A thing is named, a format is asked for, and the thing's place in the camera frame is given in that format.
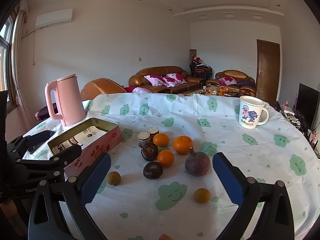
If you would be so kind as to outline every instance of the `door frame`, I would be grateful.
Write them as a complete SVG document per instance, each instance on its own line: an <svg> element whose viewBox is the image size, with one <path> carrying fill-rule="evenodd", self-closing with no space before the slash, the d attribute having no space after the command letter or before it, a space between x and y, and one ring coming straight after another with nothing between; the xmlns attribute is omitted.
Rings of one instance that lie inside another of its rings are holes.
<svg viewBox="0 0 320 240"><path fill-rule="evenodd" d="M257 46L257 75L256 75L256 88L258 87L258 71L259 71L259 52L258 52L258 40L260 41L268 41L268 40L262 40L262 39L257 39L256 46ZM282 78L282 40L280 37L280 73L279 73L279 84L278 84L278 93L277 93L277 98L276 101L279 100L279 95L280 95L280 87L281 87L281 78Z"/></svg>

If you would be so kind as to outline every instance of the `black tv screen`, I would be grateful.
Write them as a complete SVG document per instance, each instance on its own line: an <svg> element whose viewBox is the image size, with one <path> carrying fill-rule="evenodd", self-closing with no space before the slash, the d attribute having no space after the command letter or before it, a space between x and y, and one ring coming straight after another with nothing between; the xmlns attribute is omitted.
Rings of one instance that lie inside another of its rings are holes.
<svg viewBox="0 0 320 240"><path fill-rule="evenodd" d="M295 112L305 121L310 130L316 128L316 116L319 108L320 92L306 85L299 85Z"/></svg>

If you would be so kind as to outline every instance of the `blue gripper pad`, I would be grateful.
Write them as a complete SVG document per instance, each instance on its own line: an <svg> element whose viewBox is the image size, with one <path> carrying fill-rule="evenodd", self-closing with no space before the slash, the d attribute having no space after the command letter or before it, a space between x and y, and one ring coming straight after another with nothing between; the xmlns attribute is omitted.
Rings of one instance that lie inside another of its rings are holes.
<svg viewBox="0 0 320 240"><path fill-rule="evenodd" d="M81 172L78 177L77 189L80 191L80 200L83 206L92 202L110 167L110 155L101 153L94 163Z"/></svg>
<svg viewBox="0 0 320 240"><path fill-rule="evenodd" d="M241 206L244 201L244 189L236 177L238 174L234 174L236 167L232 166L223 153L213 156L212 166L231 202Z"/></svg>

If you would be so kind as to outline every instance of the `pink kettle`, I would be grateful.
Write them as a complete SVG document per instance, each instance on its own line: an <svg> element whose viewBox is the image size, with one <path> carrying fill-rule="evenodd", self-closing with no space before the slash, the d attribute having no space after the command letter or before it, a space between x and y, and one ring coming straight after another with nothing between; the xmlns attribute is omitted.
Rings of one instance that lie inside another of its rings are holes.
<svg viewBox="0 0 320 240"><path fill-rule="evenodd" d="M55 114L52 107L51 91L54 91L58 114ZM52 119L61 120L63 126L73 125L86 117L76 74L47 83L44 89L49 115Z"/></svg>

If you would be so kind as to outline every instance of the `metal bolt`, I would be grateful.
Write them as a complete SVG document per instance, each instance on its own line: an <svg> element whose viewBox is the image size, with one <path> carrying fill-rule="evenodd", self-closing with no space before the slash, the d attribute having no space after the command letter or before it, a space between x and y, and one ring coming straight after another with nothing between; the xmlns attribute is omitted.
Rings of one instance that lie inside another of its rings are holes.
<svg viewBox="0 0 320 240"><path fill-rule="evenodd" d="M278 180L277 184L278 184L279 187L283 187L284 186L284 182L281 181L281 180Z"/></svg>
<svg viewBox="0 0 320 240"><path fill-rule="evenodd" d="M256 182L255 178L253 178L253 177L248 177L248 178L247 178L247 181L248 181L249 183L251 183L251 184L253 184L253 183Z"/></svg>
<svg viewBox="0 0 320 240"><path fill-rule="evenodd" d="M40 181L39 185L40 186L44 186L46 183L47 183L47 181L43 179L43 180Z"/></svg>
<svg viewBox="0 0 320 240"><path fill-rule="evenodd" d="M73 183L73 182L75 182L77 180L77 177L76 176L71 176L69 179L68 179L68 181L70 182L70 183Z"/></svg>

